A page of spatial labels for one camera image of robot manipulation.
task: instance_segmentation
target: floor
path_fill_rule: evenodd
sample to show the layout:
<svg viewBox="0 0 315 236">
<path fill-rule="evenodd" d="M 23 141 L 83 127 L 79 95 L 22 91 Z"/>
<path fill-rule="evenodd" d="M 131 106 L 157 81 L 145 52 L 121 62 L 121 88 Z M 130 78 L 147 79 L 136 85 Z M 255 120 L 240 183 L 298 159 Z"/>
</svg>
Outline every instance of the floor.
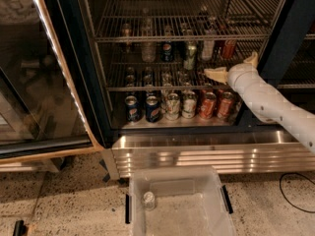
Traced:
<svg viewBox="0 0 315 236">
<path fill-rule="evenodd" d="M 60 173 L 0 174 L 0 235 L 23 219 L 28 236 L 129 235 L 127 183 L 103 181 L 99 153 L 81 155 Z M 303 172 L 315 180 L 315 172 Z M 291 206 L 280 191 L 281 173 L 221 175 L 234 209 L 237 235 L 314 235 L 315 216 Z M 315 210 L 315 186 L 287 176 L 283 190 L 296 206 Z"/>
</svg>

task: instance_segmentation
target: beverage cooler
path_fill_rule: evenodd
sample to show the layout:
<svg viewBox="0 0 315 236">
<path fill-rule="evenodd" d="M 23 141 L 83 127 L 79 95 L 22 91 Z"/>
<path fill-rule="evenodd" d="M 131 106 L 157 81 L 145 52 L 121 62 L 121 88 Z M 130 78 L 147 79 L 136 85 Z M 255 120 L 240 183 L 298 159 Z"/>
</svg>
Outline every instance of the beverage cooler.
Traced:
<svg viewBox="0 0 315 236">
<path fill-rule="evenodd" d="M 15 51 L 11 63 L 3 63 L 9 65 L 2 79 L 4 90 L 22 102 L 14 105 L 24 110 L 20 120 L 31 118 L 37 133 L 4 143 L 2 161 L 98 150 L 112 179 L 165 166 L 314 170 L 315 141 L 303 146 L 277 122 L 257 118 L 226 78 L 250 59 L 265 82 L 314 113 L 314 6 L 314 0 L 33 0 L 39 17 L 6 23 L 1 34 L 11 40 L 10 30 L 17 35 L 15 28 L 36 25 L 45 49 L 37 48 L 43 53 L 35 61 L 20 53 L 17 59 Z M 32 61 L 39 67 L 28 67 Z M 45 81 L 34 78 L 40 69 L 49 70 Z M 51 73 L 59 82 L 49 83 Z M 40 111 L 41 87 L 54 104 L 71 103 L 58 114 L 47 110 L 60 135 L 26 111 L 31 90 Z"/>
</svg>

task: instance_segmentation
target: black can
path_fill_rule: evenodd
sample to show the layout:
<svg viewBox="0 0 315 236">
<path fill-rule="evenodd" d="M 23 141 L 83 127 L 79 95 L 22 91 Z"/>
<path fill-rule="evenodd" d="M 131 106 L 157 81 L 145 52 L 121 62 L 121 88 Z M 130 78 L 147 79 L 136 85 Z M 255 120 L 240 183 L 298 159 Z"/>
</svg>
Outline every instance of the black can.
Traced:
<svg viewBox="0 0 315 236">
<path fill-rule="evenodd" d="M 141 109 L 138 99 L 133 96 L 127 96 L 125 99 L 126 113 L 128 122 L 137 122 L 141 118 Z"/>
<path fill-rule="evenodd" d="M 149 96 L 146 100 L 146 119 L 148 122 L 156 122 L 159 117 L 159 102 L 155 96 Z"/>
<path fill-rule="evenodd" d="M 173 30 L 171 26 L 165 26 L 164 35 L 171 37 Z M 174 60 L 175 46 L 172 41 L 164 41 L 161 43 L 160 59 L 164 62 L 172 62 Z"/>
</svg>

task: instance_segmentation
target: refrigerator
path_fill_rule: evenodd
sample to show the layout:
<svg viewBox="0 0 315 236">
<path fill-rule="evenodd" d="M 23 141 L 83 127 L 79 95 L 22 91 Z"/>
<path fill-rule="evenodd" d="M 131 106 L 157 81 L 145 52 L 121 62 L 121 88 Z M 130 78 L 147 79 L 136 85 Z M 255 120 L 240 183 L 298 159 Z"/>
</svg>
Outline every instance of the refrigerator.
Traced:
<svg viewBox="0 0 315 236">
<path fill-rule="evenodd" d="M 64 134 L 65 147 L 60 138 L 22 138 L 11 149 L 26 142 L 45 148 L 8 150 L 5 162 L 101 151 L 112 179 L 165 166 L 210 164 L 218 173 L 315 168 L 307 147 L 205 75 L 228 72 L 255 52 L 260 76 L 314 112 L 313 0 L 32 1 L 81 130 Z"/>
</svg>

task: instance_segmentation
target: led light strip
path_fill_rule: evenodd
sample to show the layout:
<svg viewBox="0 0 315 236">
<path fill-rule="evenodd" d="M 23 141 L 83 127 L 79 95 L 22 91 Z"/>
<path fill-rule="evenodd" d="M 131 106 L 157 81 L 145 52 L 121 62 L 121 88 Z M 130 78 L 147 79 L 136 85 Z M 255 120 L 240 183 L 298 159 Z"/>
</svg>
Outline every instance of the led light strip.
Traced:
<svg viewBox="0 0 315 236">
<path fill-rule="evenodd" d="M 47 11 L 47 8 L 46 8 L 46 5 L 45 5 L 45 2 L 44 0 L 32 0 L 33 3 L 35 4 L 36 8 L 37 8 L 37 11 L 39 13 L 39 17 L 40 17 L 40 20 L 44 26 L 44 29 L 46 31 L 46 34 L 47 34 L 47 37 L 51 43 L 51 47 L 55 53 L 55 56 L 57 58 L 57 61 L 58 61 L 58 64 L 59 64 L 59 67 L 62 71 L 62 74 L 63 74 L 63 77 L 65 78 L 66 80 L 66 83 L 67 83 L 67 86 L 70 90 L 70 93 L 74 99 L 74 102 L 75 102 L 75 105 L 77 106 L 77 109 L 78 109 L 78 112 L 79 112 L 79 115 L 84 123 L 84 127 L 95 147 L 95 150 L 101 150 L 103 149 L 103 147 L 97 142 L 95 136 L 93 135 L 92 133 L 92 130 L 89 126 L 89 123 L 87 121 L 87 118 L 84 114 L 84 111 L 83 111 L 83 107 L 82 107 L 82 104 L 81 104 L 81 101 L 79 99 L 79 96 L 78 96 L 78 93 L 76 91 L 76 87 L 74 85 L 74 82 L 72 80 L 72 77 L 71 77 L 71 74 L 70 74 L 70 71 L 69 71 L 69 68 L 68 68 L 68 65 L 67 65 L 67 62 L 65 60 L 65 57 L 63 55 L 63 52 L 62 52 L 62 49 L 61 49 L 61 46 L 59 44 L 59 41 L 58 41 L 58 37 L 57 37 L 57 34 L 53 28 L 53 25 L 51 23 L 51 20 L 50 20 L 50 17 L 49 17 L 49 14 L 48 14 L 48 11 Z"/>
</svg>

